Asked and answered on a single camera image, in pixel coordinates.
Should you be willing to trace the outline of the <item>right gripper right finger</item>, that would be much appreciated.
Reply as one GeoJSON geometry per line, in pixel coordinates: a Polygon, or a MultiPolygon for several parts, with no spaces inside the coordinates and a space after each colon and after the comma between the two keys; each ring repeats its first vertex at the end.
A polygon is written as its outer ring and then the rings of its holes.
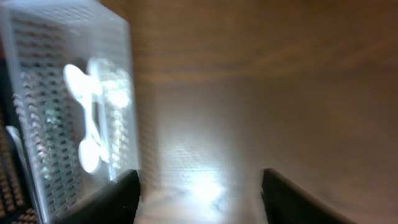
{"type": "Polygon", "coordinates": [[[274,169],[262,175],[262,201],[269,224],[350,224],[274,169]]]}

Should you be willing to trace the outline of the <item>black plastic basket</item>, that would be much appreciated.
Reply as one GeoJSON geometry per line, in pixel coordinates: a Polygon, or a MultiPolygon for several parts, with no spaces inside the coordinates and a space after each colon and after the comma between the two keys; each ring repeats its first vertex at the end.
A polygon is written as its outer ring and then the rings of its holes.
{"type": "Polygon", "coordinates": [[[16,122],[12,114],[11,84],[7,65],[1,60],[1,223],[37,223],[38,218],[25,184],[21,160],[11,131],[16,122]]]}

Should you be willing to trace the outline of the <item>white plastic spoon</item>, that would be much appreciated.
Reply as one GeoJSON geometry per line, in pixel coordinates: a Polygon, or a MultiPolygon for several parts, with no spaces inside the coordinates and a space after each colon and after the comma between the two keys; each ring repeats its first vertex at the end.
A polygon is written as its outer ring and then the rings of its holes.
{"type": "Polygon", "coordinates": [[[83,73],[77,66],[67,64],[63,68],[63,77],[67,90],[83,108],[85,121],[85,138],[101,145],[101,138],[95,124],[93,105],[95,102],[95,88],[90,86],[92,78],[83,73]]]}
{"type": "Polygon", "coordinates": [[[78,147],[78,157],[83,170],[94,174],[100,167],[101,138],[93,119],[92,103],[86,101],[81,104],[85,122],[85,136],[78,147]]]}

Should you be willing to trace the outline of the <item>clear plastic basket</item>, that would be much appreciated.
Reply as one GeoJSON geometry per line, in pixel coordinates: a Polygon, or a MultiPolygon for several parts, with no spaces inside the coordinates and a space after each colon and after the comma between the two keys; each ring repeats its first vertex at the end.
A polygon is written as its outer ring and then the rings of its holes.
{"type": "Polygon", "coordinates": [[[99,1],[2,1],[1,40],[17,123],[11,135],[41,223],[61,223],[127,170],[138,170],[129,24],[99,1]],[[78,157],[83,108],[63,68],[88,75],[99,58],[110,162],[94,174],[78,157]]]}

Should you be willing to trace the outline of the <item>white plastic spoon crossing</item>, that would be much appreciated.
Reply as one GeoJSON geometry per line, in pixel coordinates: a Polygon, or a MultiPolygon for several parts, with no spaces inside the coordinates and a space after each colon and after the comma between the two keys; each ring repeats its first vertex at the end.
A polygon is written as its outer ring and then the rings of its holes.
{"type": "Polygon", "coordinates": [[[87,72],[90,78],[90,85],[93,92],[93,102],[98,104],[98,134],[101,144],[100,156],[106,163],[110,162],[108,147],[108,131],[106,127],[106,116],[104,113],[103,88],[100,82],[100,59],[92,57],[87,64],[87,72]]]}

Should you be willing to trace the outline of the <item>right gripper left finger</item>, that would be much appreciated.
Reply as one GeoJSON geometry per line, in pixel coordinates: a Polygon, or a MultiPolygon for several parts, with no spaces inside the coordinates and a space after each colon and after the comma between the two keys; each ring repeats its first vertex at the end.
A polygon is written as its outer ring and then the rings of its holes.
{"type": "Polygon", "coordinates": [[[141,196],[136,170],[127,170],[96,197],[60,220],[64,224],[133,224],[141,196]]]}

